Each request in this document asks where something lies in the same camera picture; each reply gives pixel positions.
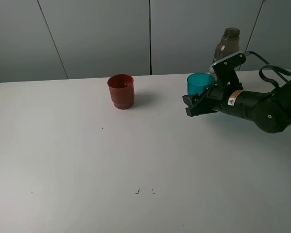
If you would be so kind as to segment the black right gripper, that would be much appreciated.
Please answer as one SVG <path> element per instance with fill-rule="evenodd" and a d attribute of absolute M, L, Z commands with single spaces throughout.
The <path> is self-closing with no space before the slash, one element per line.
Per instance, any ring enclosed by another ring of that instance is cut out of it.
<path fill-rule="evenodd" d="M 216 61 L 211 67 L 216 74 L 217 81 L 212 84 L 202 96 L 198 94 L 182 96 L 187 105 L 186 114 L 189 117 L 226 112 L 229 97 L 234 91 L 242 90 L 235 68 L 246 61 L 244 53 L 237 52 Z"/>

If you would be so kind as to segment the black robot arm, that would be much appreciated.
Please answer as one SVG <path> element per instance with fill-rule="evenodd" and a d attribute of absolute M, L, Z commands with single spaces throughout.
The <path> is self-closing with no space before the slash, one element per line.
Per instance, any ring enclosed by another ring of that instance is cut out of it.
<path fill-rule="evenodd" d="M 259 76 L 274 86 L 271 92 L 244 90 L 235 68 L 252 54 L 236 52 L 211 65 L 217 76 L 201 94 L 184 95 L 186 114 L 190 117 L 221 112 L 254 122 L 267 133 L 279 133 L 291 125 L 291 71 L 268 62 Z"/>

